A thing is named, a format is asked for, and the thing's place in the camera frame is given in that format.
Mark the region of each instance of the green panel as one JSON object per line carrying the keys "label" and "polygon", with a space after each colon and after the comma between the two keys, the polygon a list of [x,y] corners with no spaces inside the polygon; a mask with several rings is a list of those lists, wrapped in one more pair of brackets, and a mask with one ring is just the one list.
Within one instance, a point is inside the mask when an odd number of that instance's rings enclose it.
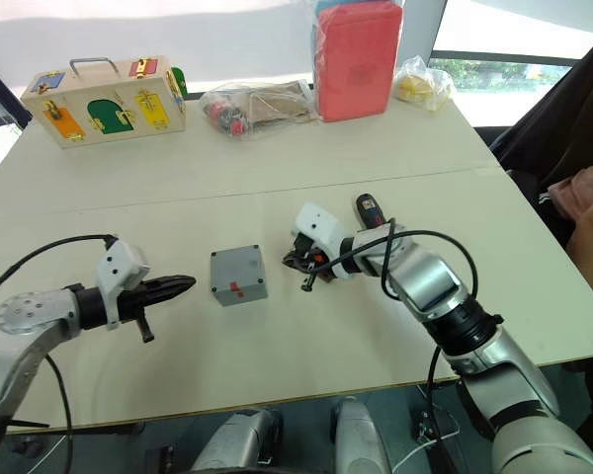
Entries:
{"label": "green panel", "polygon": [[101,131],[105,134],[133,130],[129,122],[125,124],[119,120],[117,112],[122,112],[121,107],[107,99],[99,99],[88,104],[88,114],[93,119],[101,121],[104,127]]}
{"label": "green panel", "polygon": [[176,82],[180,88],[180,93],[183,97],[185,97],[187,95],[187,82],[185,82],[185,73],[182,72],[182,69],[179,67],[172,67],[171,70],[174,71],[174,77],[176,78]]}

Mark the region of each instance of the yellow panel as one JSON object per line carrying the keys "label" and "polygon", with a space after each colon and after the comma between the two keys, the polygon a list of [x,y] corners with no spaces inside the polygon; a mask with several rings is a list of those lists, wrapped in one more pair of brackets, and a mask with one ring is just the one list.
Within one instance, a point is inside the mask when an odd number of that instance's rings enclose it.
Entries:
{"label": "yellow panel", "polygon": [[167,128],[169,117],[165,108],[162,107],[158,94],[151,94],[146,91],[140,91],[135,98],[140,110],[142,111],[147,123],[157,129]]}
{"label": "yellow panel", "polygon": [[83,141],[86,133],[83,131],[79,123],[72,117],[68,109],[62,107],[47,106],[43,111],[45,117],[54,125],[61,136],[72,141]]}

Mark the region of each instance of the black cable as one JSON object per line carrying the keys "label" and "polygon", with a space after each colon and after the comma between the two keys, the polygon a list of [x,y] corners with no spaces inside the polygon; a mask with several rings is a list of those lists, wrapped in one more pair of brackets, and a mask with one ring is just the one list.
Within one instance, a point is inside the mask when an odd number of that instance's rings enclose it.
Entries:
{"label": "black cable", "polygon": [[23,264],[28,262],[33,257],[45,252],[46,250],[52,249],[53,247],[58,247],[63,244],[68,244],[70,242],[78,242],[81,240],[104,240],[106,242],[106,246],[112,245],[118,239],[114,235],[111,234],[92,234],[92,235],[78,235],[76,237],[68,237],[67,239],[57,240],[55,242],[51,242],[46,244],[42,247],[39,247],[37,250],[33,250],[29,255],[20,259],[16,264],[12,265],[9,270],[7,270],[2,276],[0,276],[0,286],[4,283],[10,276],[12,276]]}
{"label": "black cable", "polygon": [[72,417],[70,415],[70,405],[68,404],[68,395],[66,394],[66,387],[63,384],[63,378],[61,377],[61,372],[57,367],[57,364],[52,359],[52,357],[48,354],[44,357],[50,368],[55,374],[57,378],[57,385],[59,385],[59,392],[61,393],[61,402],[63,403],[63,411],[66,416],[66,441],[67,451],[66,451],[66,462],[63,467],[63,474],[68,474],[70,472],[70,468],[72,467],[72,456],[74,452],[74,441],[72,439]]}
{"label": "black cable", "polygon": [[[364,252],[365,250],[371,249],[372,247],[375,247],[376,245],[379,245],[382,242],[386,242],[386,248],[384,250],[384,260],[382,262],[382,270],[381,270],[381,288],[382,288],[382,291],[384,292],[384,294],[386,294],[386,296],[399,301],[399,297],[391,294],[390,291],[388,291],[388,288],[386,287],[386,276],[388,275],[388,263],[389,263],[389,259],[390,259],[390,252],[391,252],[393,240],[399,239],[402,237],[410,237],[413,235],[429,235],[429,236],[438,237],[440,239],[450,242],[451,244],[453,244],[455,247],[457,247],[462,252],[462,254],[466,258],[467,263],[470,267],[470,272],[472,273],[472,288],[470,291],[470,295],[472,296],[472,298],[476,298],[476,295],[478,293],[478,273],[476,271],[476,264],[474,263],[474,259],[472,258],[472,255],[469,253],[469,251],[466,249],[466,247],[464,247],[463,244],[461,244],[458,240],[451,237],[450,235],[443,234],[441,232],[437,232],[434,230],[408,230],[408,231],[393,233],[393,230],[395,228],[395,219],[392,218],[389,221],[389,224],[390,224],[390,227],[389,227],[388,235],[386,237],[381,237],[381,238],[376,239],[368,244],[362,245],[356,249],[346,252],[343,255],[341,255],[340,257],[338,257],[337,259],[334,259],[325,265],[321,265],[320,267],[315,267],[314,269],[312,269],[310,271],[306,271],[306,273],[314,274],[314,273],[324,272],[328,269],[331,269],[335,265],[342,264],[345,260],[351,259],[356,254],[359,254],[361,252]],[[435,432],[435,441],[442,451],[442,454],[444,456],[444,459],[446,460],[446,464],[448,465],[449,470],[452,473],[456,474],[457,466],[455,465],[455,462],[453,461],[453,458],[451,457],[450,453],[446,449],[446,445],[444,444],[444,440],[442,439],[442,434],[439,430],[439,426],[437,425],[437,418],[435,417],[435,409],[433,407],[433,385],[434,385],[434,378],[435,378],[435,368],[437,367],[437,360],[439,359],[440,353],[441,353],[441,348],[440,347],[435,348],[435,351],[433,352],[433,358],[431,359],[431,364],[430,364],[430,367],[428,370],[428,384],[426,387],[426,398],[428,399],[428,414],[429,414],[430,422],[433,425],[433,430]]]}
{"label": "black cable", "polygon": [[441,449],[442,455],[446,460],[446,464],[448,465],[448,469],[450,472],[457,474],[457,466],[451,457],[451,453],[448,452],[446,445],[444,444],[444,440],[442,439],[442,433],[439,430],[439,426],[437,425],[437,417],[435,416],[435,407],[433,406],[433,385],[435,379],[435,368],[437,367],[437,360],[439,359],[439,354],[441,353],[442,348],[439,346],[435,348],[433,352],[433,358],[431,358],[431,365],[428,368],[428,381],[426,384],[426,401],[428,402],[428,415],[431,425],[433,425],[433,431],[435,432],[435,441],[437,446]]}
{"label": "black cable", "polygon": [[382,271],[380,275],[380,286],[386,296],[395,301],[399,301],[399,297],[392,294],[386,287],[386,277],[388,277],[388,262],[391,258],[391,247],[393,246],[393,232],[395,230],[395,218],[388,220],[388,235],[386,236],[386,248],[384,249],[384,261],[382,262]]}
{"label": "black cable", "polygon": [[460,252],[462,252],[462,254],[464,254],[464,257],[466,257],[467,264],[470,267],[470,272],[472,273],[472,289],[470,291],[470,295],[473,298],[476,298],[476,294],[478,293],[478,274],[476,272],[476,265],[474,264],[474,259],[472,258],[472,255],[469,253],[469,251],[466,249],[466,247],[464,247],[464,245],[462,245],[458,240],[451,237],[450,235],[443,234],[443,233],[437,232],[435,230],[405,230],[403,232],[395,232],[392,235],[392,237],[387,235],[386,237],[381,237],[381,238],[376,239],[368,244],[361,245],[360,247],[350,250],[349,252],[345,252],[337,259],[327,262],[326,264],[321,265],[320,267],[314,267],[311,270],[305,269],[304,273],[318,274],[320,272],[325,272],[325,271],[331,269],[332,267],[334,267],[338,264],[342,264],[344,261],[346,261],[348,259],[351,259],[356,254],[359,254],[359,253],[364,252],[368,249],[371,249],[372,247],[375,247],[376,245],[381,244],[382,242],[386,242],[389,239],[394,240],[394,239],[400,239],[402,237],[410,237],[413,235],[429,235],[432,237],[438,237],[440,239],[450,242],[455,247],[457,247],[460,250]]}

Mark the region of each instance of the black cylindrical joint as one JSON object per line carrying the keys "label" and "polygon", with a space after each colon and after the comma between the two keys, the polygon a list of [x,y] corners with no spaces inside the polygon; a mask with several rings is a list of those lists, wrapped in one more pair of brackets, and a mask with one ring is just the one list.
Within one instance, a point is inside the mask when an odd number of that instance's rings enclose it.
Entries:
{"label": "black cylindrical joint", "polygon": [[446,354],[460,356],[489,341],[496,332],[496,324],[496,318],[469,296],[451,312],[424,323],[424,327]]}
{"label": "black cylindrical joint", "polygon": [[79,306],[79,327],[93,329],[108,324],[106,306],[99,288],[81,289],[74,292]]}
{"label": "black cylindrical joint", "polygon": [[[340,244],[340,255],[350,252],[352,250],[353,245],[354,245],[353,237],[347,237],[347,238],[343,239],[343,241]],[[359,274],[360,273],[360,269],[356,265],[356,261],[353,258],[343,260],[341,265],[343,266],[343,269],[345,269],[345,272],[347,272],[348,274]]]}

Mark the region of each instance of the orange panel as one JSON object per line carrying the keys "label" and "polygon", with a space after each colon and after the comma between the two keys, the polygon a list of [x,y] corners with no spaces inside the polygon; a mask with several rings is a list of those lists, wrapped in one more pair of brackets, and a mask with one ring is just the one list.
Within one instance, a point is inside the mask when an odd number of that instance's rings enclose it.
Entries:
{"label": "orange panel", "polygon": [[83,141],[86,133],[72,117],[68,109],[57,108],[55,111],[54,114],[51,111],[43,111],[43,114],[54,125],[57,131],[61,133],[61,136],[72,141]]}

